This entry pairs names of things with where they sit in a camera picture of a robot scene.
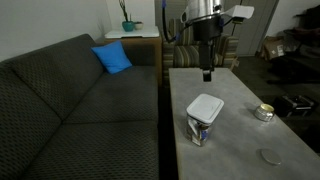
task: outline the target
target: white wall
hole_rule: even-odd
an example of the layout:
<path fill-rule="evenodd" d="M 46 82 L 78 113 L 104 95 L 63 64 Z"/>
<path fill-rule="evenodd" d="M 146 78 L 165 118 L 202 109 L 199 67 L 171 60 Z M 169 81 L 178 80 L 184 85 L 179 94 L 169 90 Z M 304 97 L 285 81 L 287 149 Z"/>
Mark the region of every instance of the white wall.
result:
<path fill-rule="evenodd" d="M 106 0 L 0 0 L 0 61 L 88 33 L 111 29 Z"/>
<path fill-rule="evenodd" d="M 112 29 L 120 29 L 125 20 L 119 0 L 106 0 L 110 14 Z M 131 14 L 132 21 L 142 21 L 145 26 L 155 25 L 154 0 L 126 0 L 128 19 Z"/>
<path fill-rule="evenodd" d="M 277 36 L 285 29 L 298 26 L 299 18 L 294 18 L 294 16 L 317 5 L 320 5 L 320 0 L 279 0 L 267 36 Z"/>

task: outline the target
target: gray couch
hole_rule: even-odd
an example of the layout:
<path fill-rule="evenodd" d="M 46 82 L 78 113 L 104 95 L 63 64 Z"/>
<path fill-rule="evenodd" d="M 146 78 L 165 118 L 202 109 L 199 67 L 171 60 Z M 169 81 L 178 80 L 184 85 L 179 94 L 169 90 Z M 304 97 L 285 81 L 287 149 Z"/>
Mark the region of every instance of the gray couch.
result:
<path fill-rule="evenodd" d="M 0 63 L 0 179 L 159 179 L 153 47 L 108 74 L 81 35 Z"/>

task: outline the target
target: potted plant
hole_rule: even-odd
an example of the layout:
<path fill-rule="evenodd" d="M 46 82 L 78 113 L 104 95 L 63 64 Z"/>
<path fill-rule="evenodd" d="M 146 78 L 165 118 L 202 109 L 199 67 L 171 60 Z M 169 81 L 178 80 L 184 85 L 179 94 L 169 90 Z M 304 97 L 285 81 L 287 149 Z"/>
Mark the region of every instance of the potted plant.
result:
<path fill-rule="evenodd" d="M 126 32 L 133 31 L 135 24 L 134 24 L 134 22 L 131 21 L 131 15 L 130 15 L 130 20 L 128 20 L 128 13 L 126 11 L 125 0 L 119 0 L 119 4 L 122 9 L 124 18 L 125 18 L 125 21 L 122 22 L 122 27 L 123 27 L 124 31 L 126 31 Z"/>

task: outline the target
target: white lid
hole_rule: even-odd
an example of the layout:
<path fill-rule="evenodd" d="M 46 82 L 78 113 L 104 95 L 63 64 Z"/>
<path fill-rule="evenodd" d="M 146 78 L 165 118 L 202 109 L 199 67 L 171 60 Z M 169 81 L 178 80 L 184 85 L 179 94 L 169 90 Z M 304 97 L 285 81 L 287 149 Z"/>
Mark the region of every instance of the white lid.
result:
<path fill-rule="evenodd" d="M 189 116 L 204 124 L 211 124 L 220 112 L 224 102 L 208 94 L 200 94 L 187 108 Z"/>

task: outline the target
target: tin can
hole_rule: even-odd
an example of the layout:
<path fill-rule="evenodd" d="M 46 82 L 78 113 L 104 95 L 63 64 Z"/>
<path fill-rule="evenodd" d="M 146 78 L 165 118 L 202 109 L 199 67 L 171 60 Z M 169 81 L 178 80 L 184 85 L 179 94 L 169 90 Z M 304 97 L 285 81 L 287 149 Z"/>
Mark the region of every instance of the tin can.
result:
<path fill-rule="evenodd" d="M 257 107 L 254 115 L 262 121 L 270 121 L 274 116 L 274 108 L 269 104 L 261 104 Z"/>
<path fill-rule="evenodd" d="M 221 99 L 200 94 L 187 108 L 187 139 L 198 146 L 204 146 L 223 105 L 224 102 Z"/>

